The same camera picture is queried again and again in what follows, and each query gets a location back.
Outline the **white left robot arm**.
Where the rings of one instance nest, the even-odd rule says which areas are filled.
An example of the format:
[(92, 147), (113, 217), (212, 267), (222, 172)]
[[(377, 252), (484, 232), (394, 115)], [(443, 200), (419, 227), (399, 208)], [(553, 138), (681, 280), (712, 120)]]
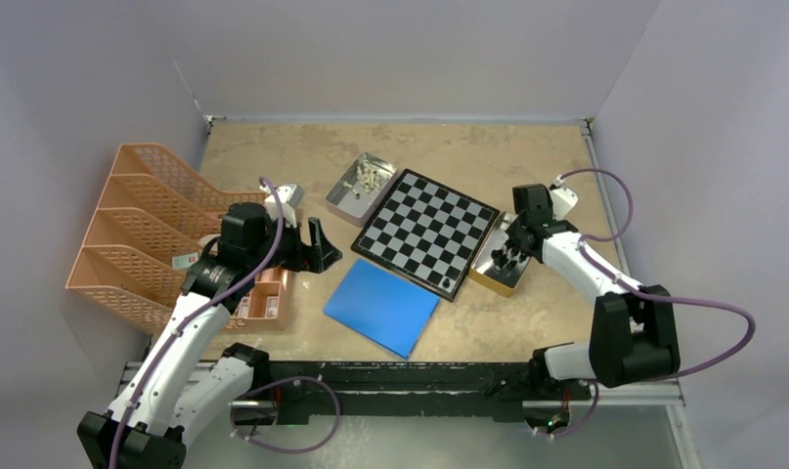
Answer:
[(108, 409), (87, 412), (77, 436), (95, 468), (179, 468), (195, 436), (230, 401), (277, 397), (305, 375), (277, 379), (268, 353), (236, 343), (196, 385), (189, 378), (210, 341), (265, 270), (320, 274), (342, 253), (308, 220), (303, 243), (291, 209), (256, 202), (230, 206), (220, 234), (192, 264), (173, 314), (139, 371)]

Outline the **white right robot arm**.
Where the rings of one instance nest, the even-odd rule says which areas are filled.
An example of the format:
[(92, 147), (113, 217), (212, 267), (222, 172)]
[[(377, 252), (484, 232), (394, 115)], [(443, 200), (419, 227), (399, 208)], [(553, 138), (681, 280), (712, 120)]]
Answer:
[(516, 186), (512, 198), (510, 252), (561, 274), (593, 307), (587, 342), (534, 351), (531, 390), (550, 398), (571, 380), (614, 388), (676, 373), (679, 341), (668, 291), (623, 275), (595, 253), (572, 223), (557, 218), (551, 188)]

